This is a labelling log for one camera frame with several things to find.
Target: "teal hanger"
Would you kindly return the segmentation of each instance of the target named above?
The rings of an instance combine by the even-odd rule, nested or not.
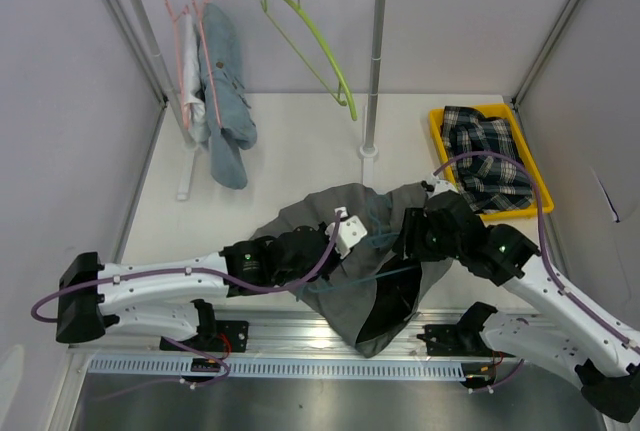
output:
[[[271,16],[269,14],[269,10],[268,10],[269,7],[268,7],[268,4],[267,4],[267,0],[261,0],[260,4],[262,6],[262,10],[267,15],[269,20],[273,23],[273,25],[276,27],[276,29],[280,32],[282,37],[287,41],[287,43],[289,43],[289,45],[293,48],[293,50],[296,52],[296,54],[298,56],[300,56],[300,59],[302,59],[304,64],[307,65],[307,67],[311,70],[313,75],[316,78],[318,78],[318,81],[320,81],[322,83],[322,85],[329,92],[329,94],[331,94],[331,96],[333,96],[333,99],[335,99],[336,102],[340,106],[349,106],[349,111],[351,113],[351,119],[356,121],[358,119],[358,113],[356,112],[356,105],[355,105],[355,103],[353,101],[353,95],[351,94],[351,90],[349,89],[349,85],[347,84],[347,81],[344,78],[344,75],[342,74],[342,70],[340,69],[340,66],[338,65],[338,62],[336,61],[335,57],[333,56],[333,53],[331,52],[331,49],[329,48],[329,45],[327,44],[327,41],[324,39],[324,37],[320,33],[320,30],[316,27],[316,25],[313,23],[313,21],[311,21],[311,18],[309,18],[307,13],[305,13],[304,10],[302,9],[302,7],[300,6],[300,0],[298,0],[297,4],[293,0],[283,0],[283,1],[286,4],[288,4],[289,7],[291,9],[293,9],[298,16],[300,16],[302,21],[304,21],[304,23],[307,25],[307,27],[311,31],[311,34],[313,34],[313,37],[316,38],[316,41],[320,45],[320,48],[322,49],[324,54],[327,56],[327,59],[329,60],[329,64],[331,64],[331,67],[333,68],[333,72],[335,73],[336,78],[338,78],[338,90],[337,91],[334,91],[329,86],[329,84],[327,84],[327,82],[322,78],[322,76],[320,76],[320,74],[316,71],[316,69],[309,62],[309,60],[305,57],[305,55],[302,54],[302,52],[298,49],[298,47],[293,42],[293,40],[289,36],[287,36],[287,34],[284,32],[284,30],[278,24],[278,22],[273,18],[273,16]]]

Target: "white garment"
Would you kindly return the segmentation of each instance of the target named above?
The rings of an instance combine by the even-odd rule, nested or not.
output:
[[[184,102],[183,109],[189,112],[189,134],[203,146],[207,145],[207,140],[211,135],[207,118],[205,116],[204,102],[197,97],[202,89],[200,82],[200,61],[198,60],[198,36],[191,14],[184,17]]]

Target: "yellow basket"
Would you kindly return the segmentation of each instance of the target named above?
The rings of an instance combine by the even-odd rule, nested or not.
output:
[[[509,121],[509,124],[511,125],[511,132],[513,133],[513,139],[516,142],[516,147],[518,148],[520,159],[522,159],[525,168],[527,168],[527,171],[531,173],[531,175],[536,180],[538,187],[540,188],[540,193],[542,195],[542,211],[545,214],[549,214],[551,211],[553,211],[553,200],[551,199],[549,190],[547,190],[547,185],[544,184],[542,176],[540,176],[538,167],[536,166],[536,163],[531,156],[531,152],[527,147],[524,136],[522,136],[520,127],[518,126],[516,118],[511,112],[509,106],[507,106],[506,104],[484,104],[480,106],[473,106],[473,108],[477,109],[488,118],[503,118]],[[429,113],[429,127],[431,128],[431,136],[433,137],[433,142],[435,143],[436,149],[438,150],[440,162],[444,164],[449,160],[449,156],[447,155],[447,151],[444,148],[444,143],[442,142],[442,136],[440,135],[440,133],[442,132],[443,120],[444,109],[433,109]],[[453,171],[451,170],[451,167],[445,169],[444,174],[449,181],[457,185],[456,180],[453,177]],[[499,211],[497,213],[491,214],[481,214],[480,217],[484,221],[495,221],[499,219],[533,218],[537,214],[538,211],[536,208],[536,204],[533,203],[528,208],[516,209],[514,211]]]

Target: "vertical pole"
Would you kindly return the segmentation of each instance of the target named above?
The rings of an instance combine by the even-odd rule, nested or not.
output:
[[[151,61],[156,69],[156,73],[158,73],[160,85],[162,86],[162,90],[169,100],[171,110],[173,111],[176,121],[178,122],[178,127],[180,128],[182,137],[187,145],[193,146],[195,145],[195,143],[191,138],[191,135],[186,129],[184,129],[184,126],[182,125],[182,111],[180,100],[178,99],[178,93],[176,92],[176,89],[171,82],[171,77],[169,76],[167,65],[164,62],[162,53],[160,52],[160,47],[158,46],[156,36],[155,34],[153,34],[153,28],[151,27],[151,23],[149,22],[149,16],[147,16],[147,12],[144,9],[144,4],[142,3],[142,0],[130,1],[131,6],[133,7],[133,11],[136,13],[136,17],[138,18],[138,23],[142,28],[142,35],[144,36],[144,39],[147,42],[147,46],[149,47],[149,52],[151,53]]]
[[[382,60],[382,31],[384,28],[384,8],[386,0],[375,0],[373,16],[373,43],[371,46],[371,71],[369,74],[369,97],[364,128],[364,143],[360,149],[364,157],[375,157],[374,144],[376,117],[378,113],[378,85],[380,83],[380,62]]]

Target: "black plaid cloth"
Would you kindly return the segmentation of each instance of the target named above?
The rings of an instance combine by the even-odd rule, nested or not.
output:
[[[485,118],[473,108],[444,108],[442,141],[449,156],[494,151],[522,163],[509,121]],[[460,194],[475,212],[522,209],[533,202],[529,180],[506,161],[491,156],[465,158],[453,166],[453,174],[460,184]]]

